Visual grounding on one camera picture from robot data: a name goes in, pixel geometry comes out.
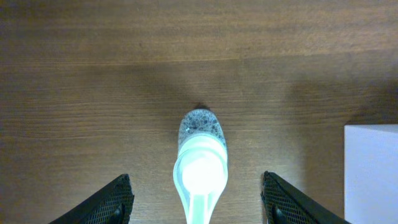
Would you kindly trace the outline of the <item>clear foaming soap pump bottle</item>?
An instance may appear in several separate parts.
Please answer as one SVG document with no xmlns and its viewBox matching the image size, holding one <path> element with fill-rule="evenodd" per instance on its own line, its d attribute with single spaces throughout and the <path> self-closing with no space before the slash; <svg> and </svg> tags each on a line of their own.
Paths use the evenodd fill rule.
<svg viewBox="0 0 398 224">
<path fill-rule="evenodd" d="M 228 147 L 209 109 L 188 112 L 178 131 L 173 180 L 188 224 L 209 224 L 228 182 Z"/>
</svg>

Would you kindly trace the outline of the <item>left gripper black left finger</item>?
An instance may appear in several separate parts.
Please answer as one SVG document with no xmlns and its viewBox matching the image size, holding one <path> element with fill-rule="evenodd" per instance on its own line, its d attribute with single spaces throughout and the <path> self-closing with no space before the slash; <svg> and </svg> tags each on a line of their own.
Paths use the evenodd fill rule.
<svg viewBox="0 0 398 224">
<path fill-rule="evenodd" d="M 122 174 L 50 224 L 128 224 L 133 203 L 129 175 Z"/>
</svg>

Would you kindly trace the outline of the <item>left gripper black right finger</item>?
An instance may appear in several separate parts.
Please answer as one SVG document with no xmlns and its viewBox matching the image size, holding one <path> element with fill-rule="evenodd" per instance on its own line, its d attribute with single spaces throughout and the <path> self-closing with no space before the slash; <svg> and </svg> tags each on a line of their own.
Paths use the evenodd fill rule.
<svg viewBox="0 0 398 224">
<path fill-rule="evenodd" d="M 261 198 L 268 224 L 348 224 L 274 172 L 264 173 Z"/>
</svg>

